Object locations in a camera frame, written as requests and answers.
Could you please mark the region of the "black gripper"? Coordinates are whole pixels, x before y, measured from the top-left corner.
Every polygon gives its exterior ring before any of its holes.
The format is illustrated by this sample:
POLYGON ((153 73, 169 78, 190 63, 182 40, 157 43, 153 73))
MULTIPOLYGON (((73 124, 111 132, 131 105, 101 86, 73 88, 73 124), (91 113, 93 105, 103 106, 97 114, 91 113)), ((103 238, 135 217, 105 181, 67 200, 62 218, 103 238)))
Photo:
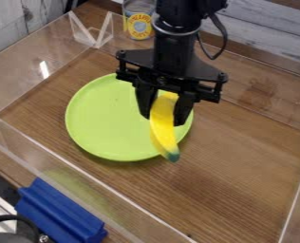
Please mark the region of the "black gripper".
POLYGON ((153 102, 161 90, 178 95, 174 125, 186 123, 193 105, 200 101, 218 103, 228 74, 205 63, 196 54, 200 28, 155 29, 154 46, 147 49, 121 49, 117 79, 133 84, 138 111, 150 118, 153 102))

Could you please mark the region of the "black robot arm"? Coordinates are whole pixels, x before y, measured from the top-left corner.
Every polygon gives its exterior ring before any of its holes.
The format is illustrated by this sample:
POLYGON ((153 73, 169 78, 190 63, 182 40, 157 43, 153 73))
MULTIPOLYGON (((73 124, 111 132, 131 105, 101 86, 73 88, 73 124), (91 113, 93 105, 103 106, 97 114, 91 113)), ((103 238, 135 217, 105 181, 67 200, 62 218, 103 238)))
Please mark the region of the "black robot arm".
POLYGON ((149 49, 122 49, 117 79, 135 88, 138 111, 143 118, 161 90, 177 95, 173 122, 186 123, 193 105, 217 103, 228 74, 205 63, 194 48, 201 46, 202 21, 210 19, 222 34, 228 33, 216 13, 228 7, 228 0, 158 0, 153 15, 154 46, 149 49))

